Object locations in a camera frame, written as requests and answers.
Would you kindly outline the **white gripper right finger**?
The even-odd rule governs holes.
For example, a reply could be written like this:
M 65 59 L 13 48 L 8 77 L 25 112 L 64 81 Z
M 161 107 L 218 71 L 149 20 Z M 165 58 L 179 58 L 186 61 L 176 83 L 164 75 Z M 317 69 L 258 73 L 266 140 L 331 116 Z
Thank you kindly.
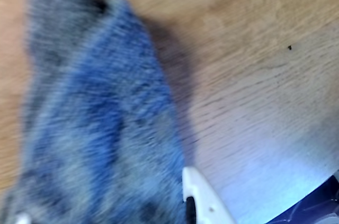
M 182 193 L 187 223 L 235 223 L 207 178 L 195 167 L 182 170 Z

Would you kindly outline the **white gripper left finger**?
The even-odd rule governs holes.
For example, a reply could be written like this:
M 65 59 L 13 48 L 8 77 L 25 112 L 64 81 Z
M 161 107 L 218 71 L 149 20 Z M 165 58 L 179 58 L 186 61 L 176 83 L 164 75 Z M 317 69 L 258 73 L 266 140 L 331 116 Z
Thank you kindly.
M 15 224 L 32 224 L 32 219 L 27 213 L 18 213 L 15 217 Z

